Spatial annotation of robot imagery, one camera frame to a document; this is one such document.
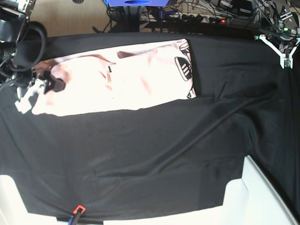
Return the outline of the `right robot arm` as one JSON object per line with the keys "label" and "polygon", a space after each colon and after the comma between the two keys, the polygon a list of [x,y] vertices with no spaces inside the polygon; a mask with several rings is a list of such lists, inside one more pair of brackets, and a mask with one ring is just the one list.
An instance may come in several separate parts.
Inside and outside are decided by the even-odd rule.
{"label": "right robot arm", "polygon": [[[2,0],[0,2],[0,88],[15,87],[17,110],[25,114],[32,109],[30,98],[35,94],[46,94],[65,89],[65,82],[50,72],[37,75],[32,69],[38,64],[45,51],[47,33],[43,26],[30,22],[35,6],[34,0]],[[17,47],[30,30],[39,34],[40,51],[36,59],[27,66],[15,66],[13,59]]]}

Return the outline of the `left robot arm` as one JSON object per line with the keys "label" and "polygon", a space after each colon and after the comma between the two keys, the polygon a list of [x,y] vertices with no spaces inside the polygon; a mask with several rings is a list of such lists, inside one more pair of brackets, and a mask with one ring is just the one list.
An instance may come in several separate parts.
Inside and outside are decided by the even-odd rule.
{"label": "left robot arm", "polygon": [[281,68],[293,68],[293,55],[300,46],[300,14],[291,11],[290,0],[255,0],[259,31],[255,37],[278,56]]}

